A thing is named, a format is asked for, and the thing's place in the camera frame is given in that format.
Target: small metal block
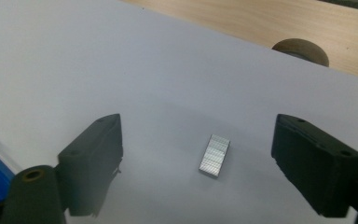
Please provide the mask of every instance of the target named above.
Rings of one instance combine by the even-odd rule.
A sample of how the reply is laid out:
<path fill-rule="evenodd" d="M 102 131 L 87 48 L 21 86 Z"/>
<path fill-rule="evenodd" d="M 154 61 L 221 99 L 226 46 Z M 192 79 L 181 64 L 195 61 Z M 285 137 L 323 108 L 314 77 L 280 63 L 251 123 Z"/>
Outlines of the small metal block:
<path fill-rule="evenodd" d="M 218 177 L 227 153 L 228 146 L 228 139 L 213 134 L 205 150 L 205 154 L 200 165 L 200 170 L 209 175 Z"/>

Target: wooden table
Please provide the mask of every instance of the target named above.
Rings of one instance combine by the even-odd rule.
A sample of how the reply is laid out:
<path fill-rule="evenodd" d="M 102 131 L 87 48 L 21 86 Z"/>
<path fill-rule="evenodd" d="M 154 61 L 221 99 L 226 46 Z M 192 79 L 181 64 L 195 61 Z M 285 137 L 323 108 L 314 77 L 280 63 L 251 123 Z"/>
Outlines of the wooden table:
<path fill-rule="evenodd" d="M 315 0 L 124 0 L 272 48 L 288 38 L 321 47 L 330 67 L 358 76 L 358 9 Z"/>

